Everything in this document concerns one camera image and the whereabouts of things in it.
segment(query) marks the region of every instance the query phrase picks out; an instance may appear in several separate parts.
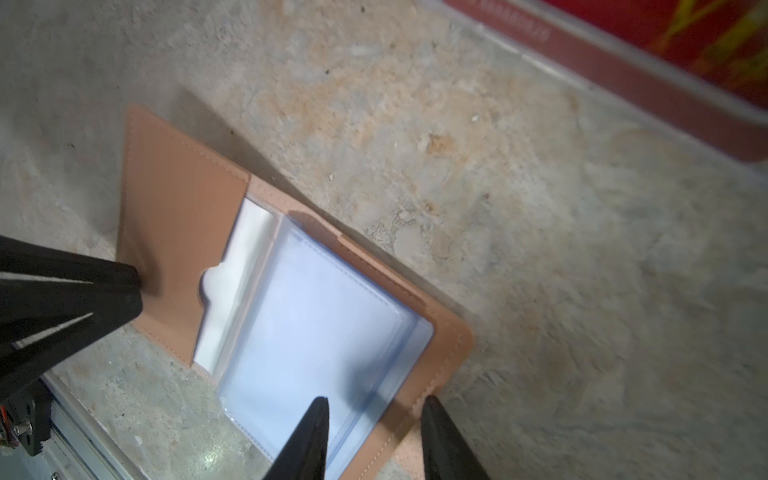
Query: brown leather wallet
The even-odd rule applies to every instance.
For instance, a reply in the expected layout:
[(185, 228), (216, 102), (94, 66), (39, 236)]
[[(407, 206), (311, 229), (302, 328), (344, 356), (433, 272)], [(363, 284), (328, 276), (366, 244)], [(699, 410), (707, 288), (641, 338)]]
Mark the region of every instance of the brown leather wallet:
[(342, 475), (373, 478), (472, 349), (451, 310), (365, 251), (316, 211), (148, 110), (127, 113), (118, 254), (141, 276), (144, 312), (134, 325), (191, 366), (204, 305), (200, 278), (222, 259), (244, 197), (291, 216), (315, 240), (435, 327), (424, 353)]

